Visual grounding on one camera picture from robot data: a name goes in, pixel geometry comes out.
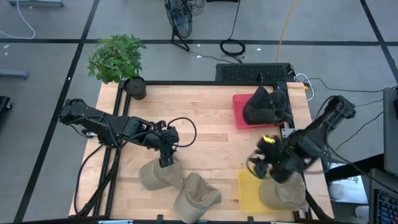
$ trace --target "potted plant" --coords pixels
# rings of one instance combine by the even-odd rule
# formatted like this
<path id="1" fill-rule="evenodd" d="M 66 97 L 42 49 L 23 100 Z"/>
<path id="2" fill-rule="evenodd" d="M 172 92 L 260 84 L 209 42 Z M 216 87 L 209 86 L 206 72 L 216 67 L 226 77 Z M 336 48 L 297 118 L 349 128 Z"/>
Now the potted plant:
<path id="1" fill-rule="evenodd" d="M 124 90 L 136 100 L 146 96 L 145 80 L 139 76 L 142 71 L 140 48 L 146 46 L 135 38 L 126 34 L 112 35 L 110 39 L 100 40 L 100 48 L 88 59 L 89 77 L 96 77 L 105 84 L 109 82 L 124 82 Z"/>

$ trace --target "black plant pot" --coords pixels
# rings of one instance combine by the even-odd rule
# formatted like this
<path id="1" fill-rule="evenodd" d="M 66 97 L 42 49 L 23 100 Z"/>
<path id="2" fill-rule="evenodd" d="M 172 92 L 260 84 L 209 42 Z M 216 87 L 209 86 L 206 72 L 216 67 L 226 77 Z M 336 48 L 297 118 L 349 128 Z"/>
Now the black plant pot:
<path id="1" fill-rule="evenodd" d="M 147 95 L 147 84 L 141 77 L 129 78 L 124 83 L 124 90 L 136 100 L 142 100 Z"/>

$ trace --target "yellow cable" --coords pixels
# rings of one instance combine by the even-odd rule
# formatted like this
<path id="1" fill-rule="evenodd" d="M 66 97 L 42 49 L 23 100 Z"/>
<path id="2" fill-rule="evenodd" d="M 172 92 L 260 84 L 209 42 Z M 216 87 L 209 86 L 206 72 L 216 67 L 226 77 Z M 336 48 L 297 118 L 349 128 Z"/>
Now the yellow cable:
<path id="1" fill-rule="evenodd" d="M 286 31 L 286 28 L 287 28 L 287 24 L 289 24 L 289 21 L 290 21 L 290 18 L 292 17 L 293 10 L 294 10 L 294 7 L 295 7 L 295 6 L 296 6 L 296 0 L 293 0 L 292 7 L 290 7 L 289 15 L 287 15 L 287 19 L 286 19 L 286 22 L 285 22 L 285 26 L 284 26 L 284 28 L 283 28 L 283 30 L 282 30 L 282 34 L 280 35 L 279 45 L 278 45 L 278 53 L 277 53 L 277 55 L 276 55 L 276 62 L 278 62 L 278 60 L 279 60 L 280 47 L 281 47 L 281 45 L 282 45 L 282 40 L 283 40 L 283 38 L 284 38 L 285 31 Z"/>

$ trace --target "wooden table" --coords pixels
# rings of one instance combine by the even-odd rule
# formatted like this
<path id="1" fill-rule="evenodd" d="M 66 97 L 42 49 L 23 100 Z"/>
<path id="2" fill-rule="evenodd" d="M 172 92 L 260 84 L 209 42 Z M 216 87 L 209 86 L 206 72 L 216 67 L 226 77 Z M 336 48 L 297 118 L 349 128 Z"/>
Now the wooden table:
<path id="1" fill-rule="evenodd" d="M 292 212 L 245 214 L 238 203 L 238 172 L 245 169 L 245 160 L 256 147 L 263 134 L 279 134 L 279 127 L 261 129 L 236 129 L 232 111 L 232 96 L 253 93 L 255 86 L 188 86 L 148 85 L 147 96 L 142 101 L 131 99 L 129 116 L 138 116 L 148 121 L 170 121 L 186 116 L 198 129 L 194 145 L 179 149 L 175 154 L 182 163 L 185 177 L 191 172 L 199 173 L 209 184 L 217 188 L 223 201 L 214 205 L 202 217 L 204 220 L 245 221 L 253 216 L 255 221 L 294 221 Z M 310 112 L 302 83 L 288 83 L 289 97 L 296 128 L 305 128 L 311 123 Z M 117 85 L 102 85 L 96 108 L 113 112 Z M 124 96 L 121 100 L 123 109 Z M 173 124 L 179 133 L 180 144 L 193 138 L 192 125 L 184 120 Z M 98 141 L 88 140 L 85 157 L 98 147 Z M 78 208 L 88 201 L 96 190 L 103 163 L 104 150 L 94 155 L 82 172 L 78 194 Z M 139 169 L 159 152 L 147 150 L 131 143 L 122 151 L 111 218 L 154 220 L 158 214 L 164 220 L 176 220 L 172 210 L 178 190 L 167 187 L 157 191 L 142 188 Z M 316 162 L 310 170 L 321 170 Z M 328 190 L 323 174 L 305 174 L 308 191 L 326 214 L 333 217 Z M 101 212 L 104 213 L 108 191 L 103 194 Z"/>

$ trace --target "red tray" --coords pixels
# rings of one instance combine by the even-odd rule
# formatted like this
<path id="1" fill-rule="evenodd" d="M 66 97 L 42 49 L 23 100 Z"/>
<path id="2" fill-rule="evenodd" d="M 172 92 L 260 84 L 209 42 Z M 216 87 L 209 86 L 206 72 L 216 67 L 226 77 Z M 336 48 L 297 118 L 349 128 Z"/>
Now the red tray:
<path id="1" fill-rule="evenodd" d="M 247 128 L 271 128 L 275 127 L 274 124 L 246 124 L 243 119 L 243 108 L 244 105 L 250 100 L 253 94 L 239 94 L 234 95 L 232 97 L 233 102 L 233 111 L 235 118 L 235 125 L 238 129 L 247 129 Z"/>

